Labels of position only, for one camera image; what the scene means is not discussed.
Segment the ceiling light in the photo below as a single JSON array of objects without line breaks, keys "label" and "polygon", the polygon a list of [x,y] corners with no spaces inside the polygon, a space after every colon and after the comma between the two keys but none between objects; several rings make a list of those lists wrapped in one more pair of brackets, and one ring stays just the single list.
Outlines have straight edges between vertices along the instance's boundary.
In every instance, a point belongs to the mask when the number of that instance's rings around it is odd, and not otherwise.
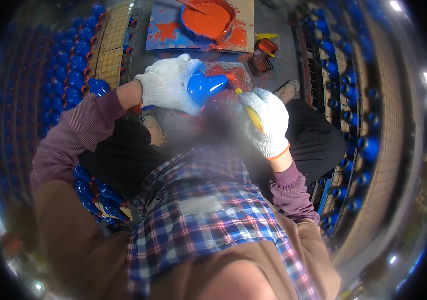
[{"label": "ceiling light", "polygon": [[397,1],[390,1],[390,5],[392,6],[393,10],[395,11],[402,11],[402,9],[400,8],[400,6],[398,5]]}]

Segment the glove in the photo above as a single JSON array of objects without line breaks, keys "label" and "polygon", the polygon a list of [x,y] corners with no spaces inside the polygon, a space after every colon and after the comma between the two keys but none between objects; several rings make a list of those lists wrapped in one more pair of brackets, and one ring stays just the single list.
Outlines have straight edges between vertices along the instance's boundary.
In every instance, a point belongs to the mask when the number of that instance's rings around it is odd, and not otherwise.
[{"label": "glove", "polygon": [[261,134],[246,113],[242,116],[245,135],[253,146],[266,159],[274,159],[283,154],[290,144],[285,138],[288,112],[282,101],[261,88],[255,88],[252,93],[241,93],[238,97],[243,106],[253,108],[263,125],[264,134]]},{"label": "glove", "polygon": [[178,58],[156,61],[145,69],[145,74],[135,76],[142,83],[143,106],[155,105],[198,115],[202,109],[187,92],[188,80],[203,67],[200,60],[184,53]]}]

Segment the plaid shirt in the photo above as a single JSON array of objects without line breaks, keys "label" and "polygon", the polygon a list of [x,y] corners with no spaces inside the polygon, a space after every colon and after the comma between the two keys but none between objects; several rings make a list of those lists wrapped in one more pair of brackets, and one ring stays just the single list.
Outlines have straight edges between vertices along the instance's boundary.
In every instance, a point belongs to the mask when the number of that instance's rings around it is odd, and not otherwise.
[{"label": "plaid shirt", "polygon": [[300,299],[319,299],[305,268],[243,161],[228,147],[196,147],[144,180],[128,245],[128,289],[147,299],[161,270],[247,242],[272,241]]}]

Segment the person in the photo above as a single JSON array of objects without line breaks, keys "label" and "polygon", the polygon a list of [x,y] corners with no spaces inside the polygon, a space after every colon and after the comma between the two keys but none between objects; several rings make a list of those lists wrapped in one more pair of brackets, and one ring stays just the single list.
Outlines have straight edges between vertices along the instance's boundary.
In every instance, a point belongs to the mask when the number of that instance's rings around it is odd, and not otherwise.
[{"label": "person", "polygon": [[[316,164],[322,154],[323,161],[341,157],[327,153],[334,131],[314,110],[291,101],[287,108],[298,111],[289,116],[266,90],[239,95],[263,123],[261,134],[249,119],[235,118],[250,142],[244,148],[270,167],[273,205],[252,183],[242,150],[224,139],[204,134],[165,161],[149,146],[149,130],[120,118],[137,105],[197,114],[186,83],[200,65],[182,54],[102,97],[90,93],[40,142],[30,179],[49,271],[74,299],[334,299],[340,278],[305,183],[333,167]],[[288,131],[296,136],[290,141]],[[335,147],[344,152],[342,142]],[[137,196],[142,219],[133,233],[105,237],[83,208],[73,188],[79,157],[95,176]],[[304,176],[299,165],[312,167]]]}]

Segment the black pants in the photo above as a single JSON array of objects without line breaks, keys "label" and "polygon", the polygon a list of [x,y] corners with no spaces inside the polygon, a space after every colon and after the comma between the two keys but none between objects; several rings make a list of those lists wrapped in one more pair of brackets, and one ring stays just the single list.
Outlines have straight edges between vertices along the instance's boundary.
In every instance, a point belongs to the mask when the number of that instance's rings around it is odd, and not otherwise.
[{"label": "black pants", "polygon": [[[306,177],[306,185],[335,167],[345,153],[345,141],[340,132],[304,101],[290,101],[286,108],[289,125],[286,137],[290,153],[298,170]],[[229,141],[235,145],[264,196],[269,199],[268,183],[271,172],[266,159],[246,140],[230,133],[229,120],[217,114],[208,115],[207,127],[201,138],[185,143],[182,149],[159,153],[150,144],[150,133],[138,121],[118,119],[112,136],[97,145],[95,152],[85,151],[80,164],[128,198],[135,196],[144,178],[174,154],[199,144]]]}]

